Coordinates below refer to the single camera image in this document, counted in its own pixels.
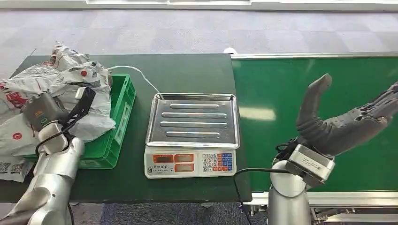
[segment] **scale keypad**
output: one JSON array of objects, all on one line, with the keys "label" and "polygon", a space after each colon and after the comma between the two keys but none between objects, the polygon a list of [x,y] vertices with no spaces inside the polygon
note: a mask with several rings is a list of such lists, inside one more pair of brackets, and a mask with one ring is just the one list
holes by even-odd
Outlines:
[{"label": "scale keypad", "polygon": [[232,153],[202,154],[203,172],[232,172]]}]

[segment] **white cable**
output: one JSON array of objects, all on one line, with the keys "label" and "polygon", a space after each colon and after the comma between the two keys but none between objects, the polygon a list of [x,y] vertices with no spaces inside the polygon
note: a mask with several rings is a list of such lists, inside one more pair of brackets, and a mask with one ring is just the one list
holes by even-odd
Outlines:
[{"label": "white cable", "polygon": [[159,94],[159,96],[160,96],[160,98],[163,100],[164,98],[163,98],[163,95],[161,94],[161,92],[145,77],[145,75],[144,75],[144,73],[141,71],[141,70],[139,70],[138,68],[136,68],[136,67],[131,67],[131,66],[114,66],[114,67],[109,67],[109,68],[107,68],[108,70],[111,70],[111,69],[115,69],[115,68],[130,68],[130,69],[134,69],[135,71],[137,71],[137,72],[139,72],[141,75],[142,75],[142,77],[143,77],[143,79],[149,84],[149,85],[151,85],[152,87],[153,87],[153,89],[155,89],[156,90],[156,92],[158,92],[158,94]]}]

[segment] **qr code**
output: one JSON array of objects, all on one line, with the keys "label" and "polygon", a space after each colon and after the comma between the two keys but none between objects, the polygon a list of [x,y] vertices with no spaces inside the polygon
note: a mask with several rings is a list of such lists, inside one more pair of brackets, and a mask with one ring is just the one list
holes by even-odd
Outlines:
[{"label": "qr code", "polygon": [[23,168],[23,164],[22,163],[13,165],[11,167],[11,174],[14,174],[14,173],[21,174],[22,168]]},{"label": "qr code", "polygon": [[11,163],[0,163],[0,173],[8,173]]}]

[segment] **metal tray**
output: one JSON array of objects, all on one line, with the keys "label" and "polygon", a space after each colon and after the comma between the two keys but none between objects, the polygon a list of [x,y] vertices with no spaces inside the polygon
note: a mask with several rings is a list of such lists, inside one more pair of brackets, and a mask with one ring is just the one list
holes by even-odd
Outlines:
[{"label": "metal tray", "polygon": [[146,144],[237,149],[240,141],[236,97],[231,94],[156,94]]}]

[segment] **digital display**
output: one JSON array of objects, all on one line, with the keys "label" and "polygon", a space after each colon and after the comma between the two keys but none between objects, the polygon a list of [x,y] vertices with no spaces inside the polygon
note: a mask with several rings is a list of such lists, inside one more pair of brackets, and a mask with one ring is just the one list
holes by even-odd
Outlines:
[{"label": "digital display", "polygon": [[192,172],[193,164],[176,164],[174,169],[176,172]]},{"label": "digital display", "polygon": [[189,163],[193,162],[193,154],[177,154],[174,156],[176,163]]},{"label": "digital display", "polygon": [[173,157],[166,156],[166,157],[157,157],[156,158],[157,163],[172,163],[173,162]]},{"label": "digital display", "polygon": [[153,155],[154,163],[172,163],[173,155]]}]

